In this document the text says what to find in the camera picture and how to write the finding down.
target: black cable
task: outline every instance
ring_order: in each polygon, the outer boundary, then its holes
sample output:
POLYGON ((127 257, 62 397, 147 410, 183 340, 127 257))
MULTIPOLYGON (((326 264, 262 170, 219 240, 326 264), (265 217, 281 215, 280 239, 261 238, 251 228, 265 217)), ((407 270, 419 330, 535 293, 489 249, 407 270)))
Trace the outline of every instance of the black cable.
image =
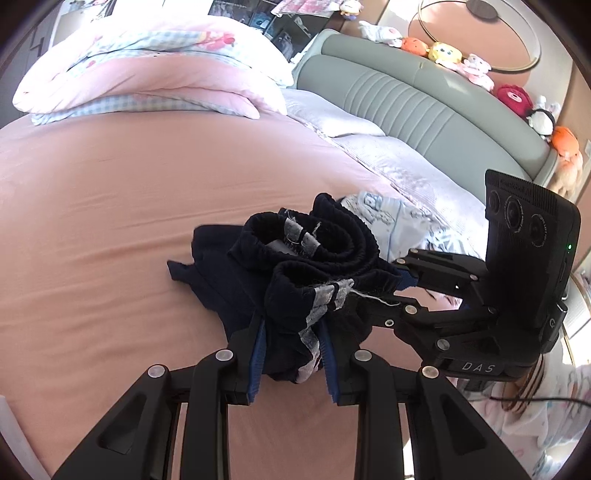
POLYGON ((570 397, 535 397, 535 398, 505 398, 505 397, 485 397, 485 398, 477 398, 473 401, 483 401, 483 400, 494 400, 494 401, 518 401, 518 402, 530 402, 530 401, 566 401, 569 403, 578 403, 583 407, 591 408, 591 402, 586 400, 581 400, 579 398, 570 398, 570 397))

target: blanket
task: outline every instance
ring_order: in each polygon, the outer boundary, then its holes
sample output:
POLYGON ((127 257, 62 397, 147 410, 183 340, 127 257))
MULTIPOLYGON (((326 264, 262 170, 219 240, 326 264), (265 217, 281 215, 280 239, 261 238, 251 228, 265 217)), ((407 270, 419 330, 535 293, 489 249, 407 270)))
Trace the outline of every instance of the blanket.
POLYGON ((99 19, 50 49, 27 72, 13 103, 45 124, 115 111, 212 110, 258 119, 286 114, 293 83, 281 53, 224 17, 99 19))

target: yellow plush toy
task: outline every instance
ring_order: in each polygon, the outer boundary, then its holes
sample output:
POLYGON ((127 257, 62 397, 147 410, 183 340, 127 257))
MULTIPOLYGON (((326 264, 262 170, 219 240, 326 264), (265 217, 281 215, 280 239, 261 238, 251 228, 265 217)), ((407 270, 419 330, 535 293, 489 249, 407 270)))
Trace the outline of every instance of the yellow plush toy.
POLYGON ((460 63, 462 52, 447 43, 436 42, 429 50, 429 60, 444 65, 446 63, 460 63))

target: plush toy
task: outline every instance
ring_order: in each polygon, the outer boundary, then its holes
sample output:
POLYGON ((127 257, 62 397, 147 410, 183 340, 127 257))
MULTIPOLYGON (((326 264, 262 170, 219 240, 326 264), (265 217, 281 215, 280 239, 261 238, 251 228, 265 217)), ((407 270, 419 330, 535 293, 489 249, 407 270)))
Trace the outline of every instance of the plush toy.
POLYGON ((566 127, 556 127, 551 141, 559 158, 548 188, 568 198, 574 193, 583 176, 583 156, 579 151, 579 141, 566 127))
POLYGON ((429 60, 449 68, 462 61, 462 52, 447 43, 435 42, 429 49, 429 60))
POLYGON ((363 5, 358 0, 345 0, 340 4, 340 14, 345 20, 355 20, 363 10, 363 5))
POLYGON ((546 108, 546 97, 540 95, 533 110, 527 117, 527 122, 540 137, 544 140, 549 140, 552 132, 554 132, 556 119, 559 115, 560 104, 553 102, 546 108))
POLYGON ((534 108, 530 96, 517 85, 501 85, 496 97, 521 118, 526 118, 534 108))
POLYGON ((401 50, 419 55, 420 57, 426 57, 429 55, 429 47, 427 44, 418 38, 405 37, 402 39, 401 50))
POLYGON ((582 177, 583 156, 580 151, 577 151, 572 157, 559 157, 548 189, 564 198, 570 198, 582 177))
POLYGON ((579 151, 579 141, 566 127, 556 127, 552 134, 552 146, 561 157, 572 157, 579 151))
POLYGON ((372 25, 365 20, 359 20, 361 36, 376 43, 385 43, 390 47, 402 46, 402 34, 392 27, 372 25))
POLYGON ((443 65, 454 72, 458 72, 475 85, 484 88, 487 92, 490 92, 495 87, 495 82, 487 75, 491 70, 491 66, 473 53, 470 53, 463 63, 446 61, 443 65))

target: white thread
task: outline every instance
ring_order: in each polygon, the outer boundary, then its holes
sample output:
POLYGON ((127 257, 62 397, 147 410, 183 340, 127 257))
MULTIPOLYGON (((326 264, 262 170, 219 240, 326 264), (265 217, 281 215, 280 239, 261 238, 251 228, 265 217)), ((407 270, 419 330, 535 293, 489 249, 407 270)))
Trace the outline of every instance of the white thread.
POLYGON ((396 302, 394 304, 388 303, 387 301, 383 301, 382 299, 379 299, 377 297, 372 297, 371 295, 367 295, 365 293, 361 293, 360 291, 355 290, 354 288, 351 289, 351 293, 355 293, 357 295, 359 295, 360 297, 363 297, 365 299, 372 299, 372 300, 377 300, 380 303, 383 303, 384 305, 387 305, 388 307, 397 307, 398 305, 400 305, 400 302, 396 302))

